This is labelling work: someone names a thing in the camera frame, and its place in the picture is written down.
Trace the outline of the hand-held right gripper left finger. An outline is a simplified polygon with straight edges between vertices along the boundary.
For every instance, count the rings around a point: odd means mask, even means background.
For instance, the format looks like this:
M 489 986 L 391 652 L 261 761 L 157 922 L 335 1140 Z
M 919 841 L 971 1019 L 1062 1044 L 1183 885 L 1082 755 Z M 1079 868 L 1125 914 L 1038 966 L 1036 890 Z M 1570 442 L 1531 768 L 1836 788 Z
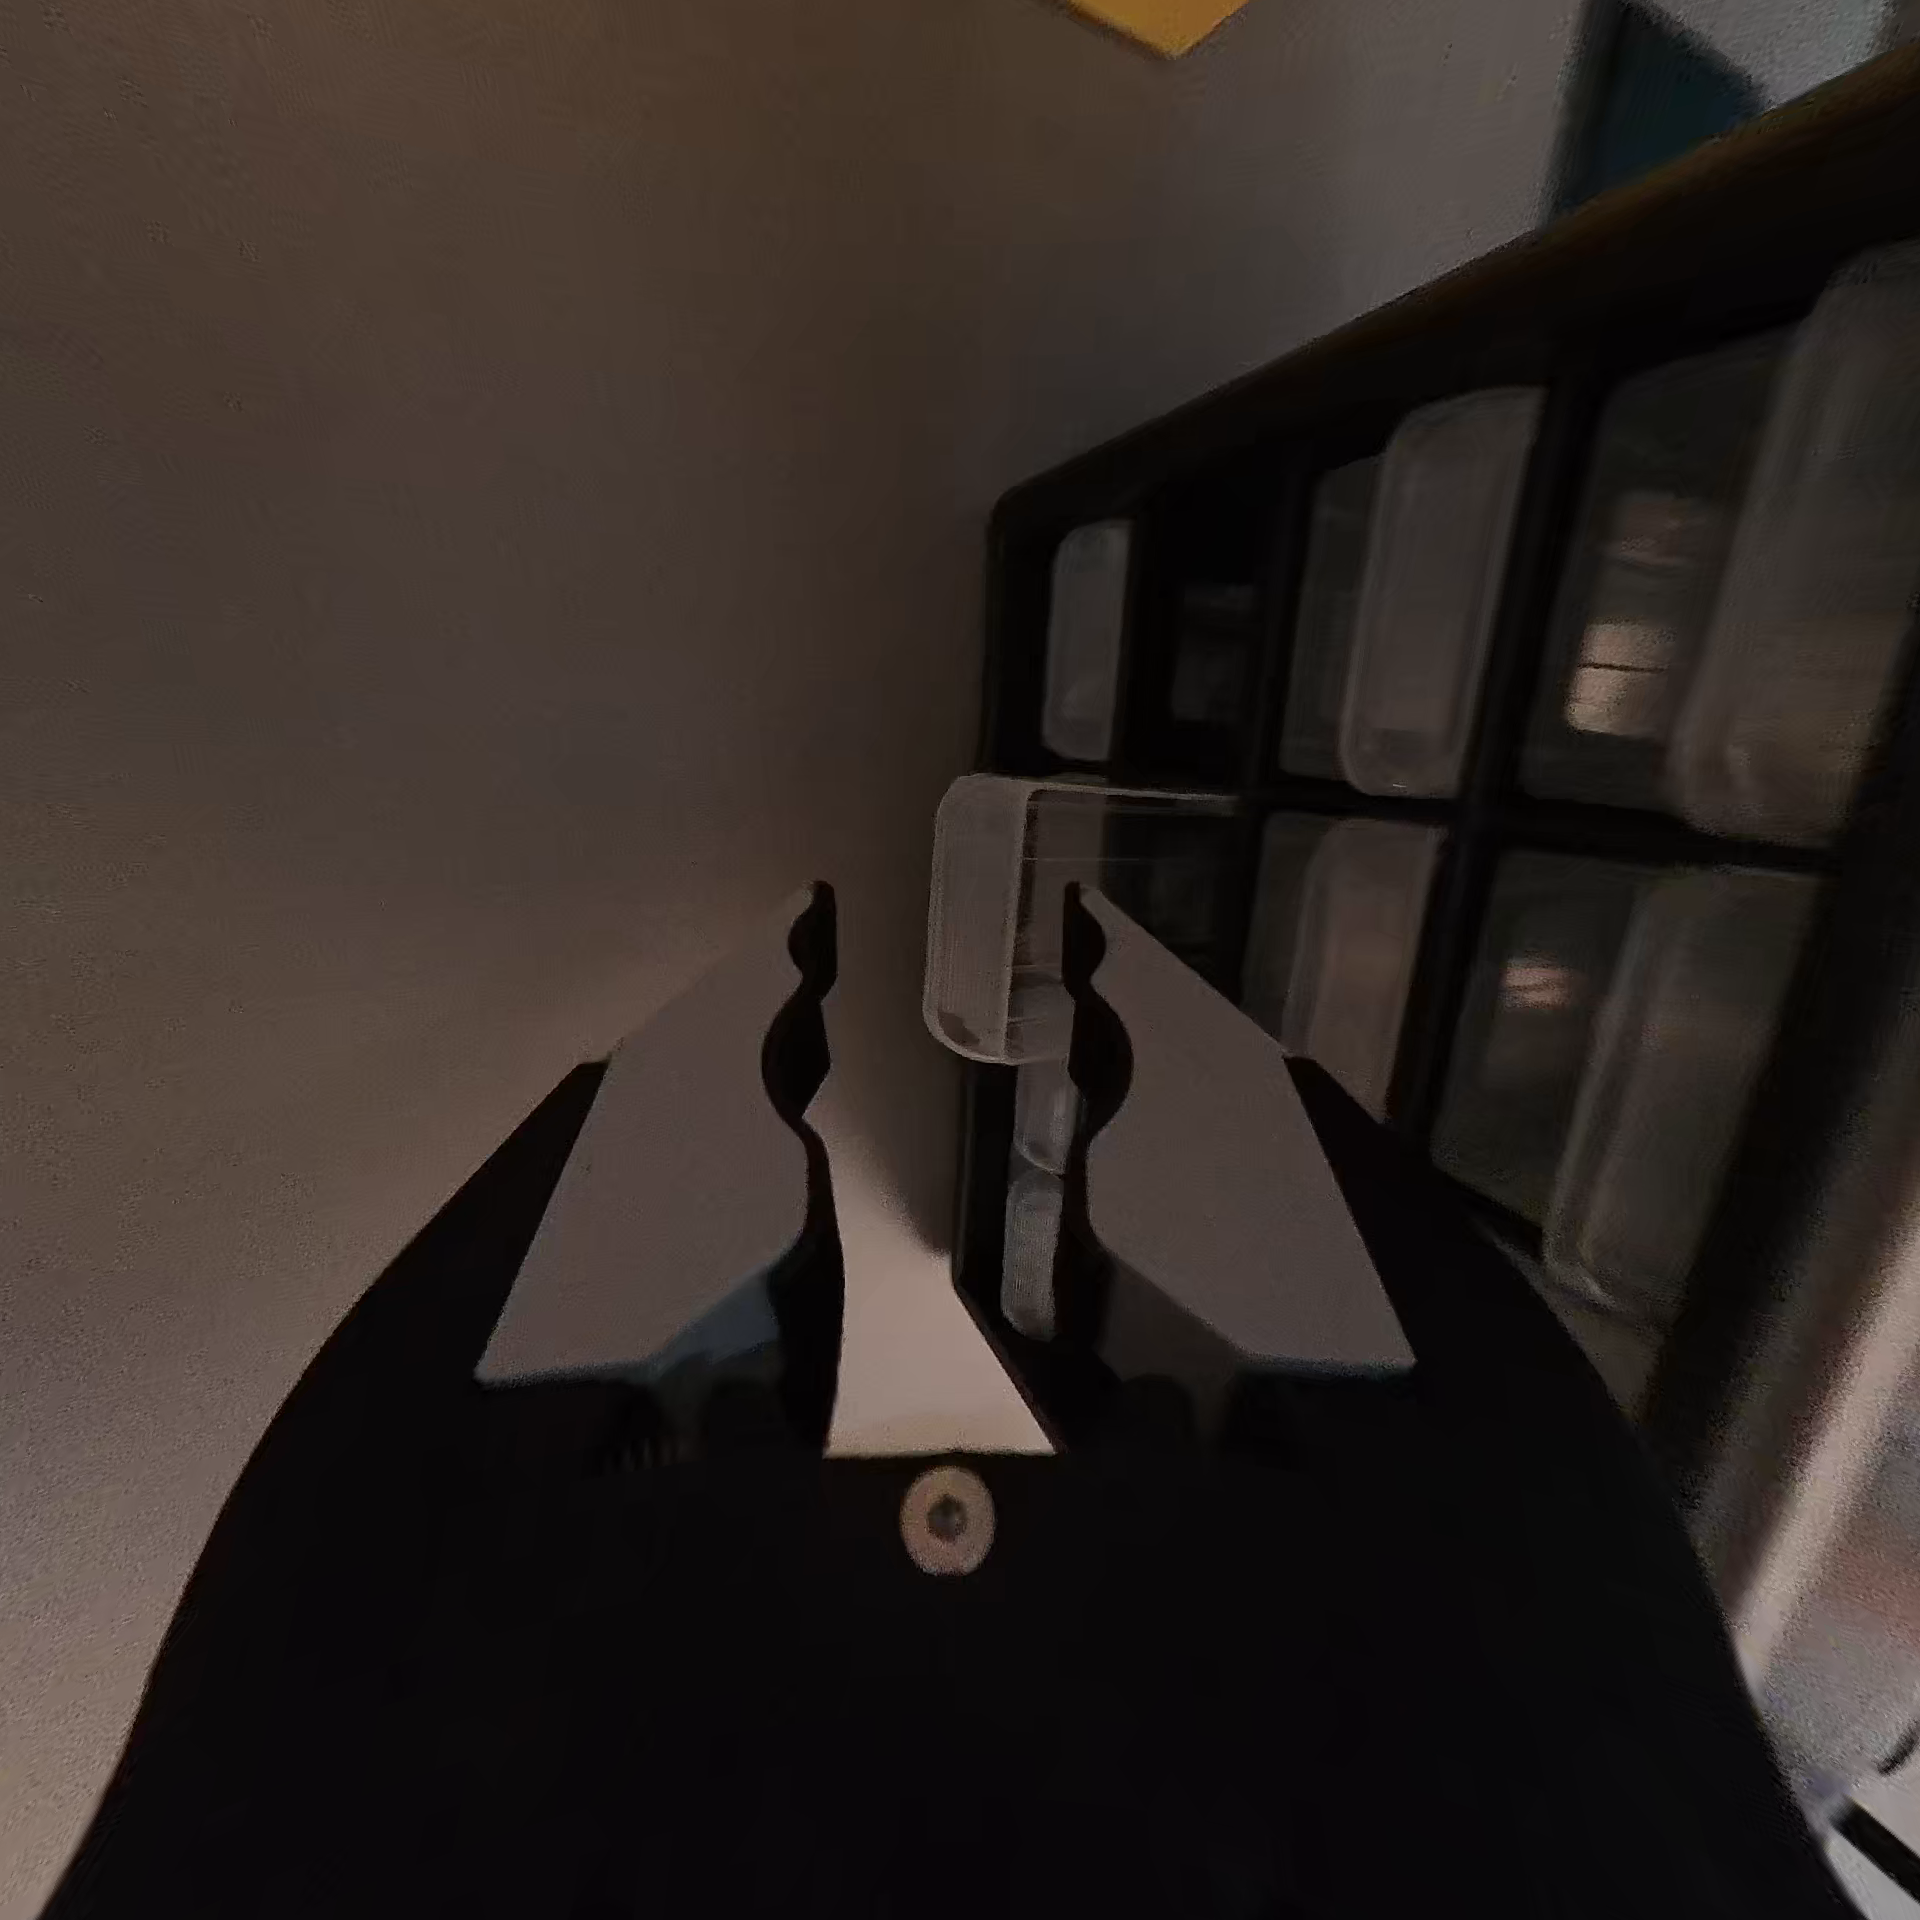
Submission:
M 479 1388 L 635 1395 L 667 1453 L 825 1452 L 846 1259 L 809 1109 L 835 980 L 837 900 L 814 881 L 610 1049 Z

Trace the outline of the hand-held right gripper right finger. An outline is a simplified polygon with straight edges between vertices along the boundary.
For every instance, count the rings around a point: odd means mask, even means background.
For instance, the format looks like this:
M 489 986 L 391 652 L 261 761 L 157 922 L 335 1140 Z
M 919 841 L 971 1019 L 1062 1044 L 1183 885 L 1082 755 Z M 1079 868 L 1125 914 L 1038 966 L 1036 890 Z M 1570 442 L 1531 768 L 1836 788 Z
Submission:
M 1062 898 L 1070 1080 L 1053 1338 L 1114 1382 L 1399 1381 L 1412 1346 L 1290 1056 L 1092 888 Z

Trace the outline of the clear plastic drawer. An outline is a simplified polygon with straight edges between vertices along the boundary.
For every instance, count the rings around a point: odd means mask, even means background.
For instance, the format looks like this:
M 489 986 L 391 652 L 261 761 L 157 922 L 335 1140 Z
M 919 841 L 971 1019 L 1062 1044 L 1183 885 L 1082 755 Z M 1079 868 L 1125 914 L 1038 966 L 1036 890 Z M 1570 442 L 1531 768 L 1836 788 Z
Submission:
M 1204 962 L 1242 806 L 1210 790 L 967 776 L 933 825 L 924 1019 L 983 1066 L 1058 1062 L 1071 1042 L 1065 892 L 1111 898 Z

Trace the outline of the black drawer cabinet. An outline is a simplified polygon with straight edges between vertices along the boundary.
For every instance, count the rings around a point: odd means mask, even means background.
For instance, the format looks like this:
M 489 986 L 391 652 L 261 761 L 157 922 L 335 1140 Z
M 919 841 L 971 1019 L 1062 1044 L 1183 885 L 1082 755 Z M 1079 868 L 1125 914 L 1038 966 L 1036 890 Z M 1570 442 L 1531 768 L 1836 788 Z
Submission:
M 1578 435 L 1617 379 L 1794 324 L 1852 260 L 1915 246 L 1915 134 L 1909 45 L 1012 486 L 989 522 L 980 776 L 1228 795 L 1230 881 L 1247 885 L 1263 811 L 1322 797 L 1260 784 L 1279 731 L 1311 480 L 1378 450 L 1434 400 L 1541 385 L 1549 414 L 1526 478 L 1529 536 L 1563 536 Z M 1868 1321 L 1915 1232 L 1915 744 L 1914 609 L 1666 1332 L 1644 1340 L 1587 1315 L 1521 1222 L 1443 1174 L 1411 1114 L 1378 1117 L 1543 1284 L 1705 1529 L 1764 1528 L 1805 1484 L 1843 1488 L 1847 1467 L 1820 1452 L 1841 1441 L 1850 1374 L 1875 1346 Z M 1212 960 L 1172 952 L 1239 1009 L 1230 962 L 1245 905 L 1220 900 Z M 1065 1059 L 971 1062 L 957 1284 L 1044 1427 L 1082 1437 L 1118 1395 L 1053 1338 L 1053 1234 L 1082 1104 Z

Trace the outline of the yellow storage bin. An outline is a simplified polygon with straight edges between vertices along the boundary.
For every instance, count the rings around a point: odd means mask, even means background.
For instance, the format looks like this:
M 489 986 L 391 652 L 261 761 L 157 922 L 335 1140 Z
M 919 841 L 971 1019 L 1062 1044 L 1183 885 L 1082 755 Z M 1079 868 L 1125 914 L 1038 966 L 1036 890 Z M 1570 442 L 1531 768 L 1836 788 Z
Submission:
M 1234 0 L 1085 0 L 1065 2 L 1095 28 L 1159 60 L 1186 58 L 1222 24 L 1245 10 Z

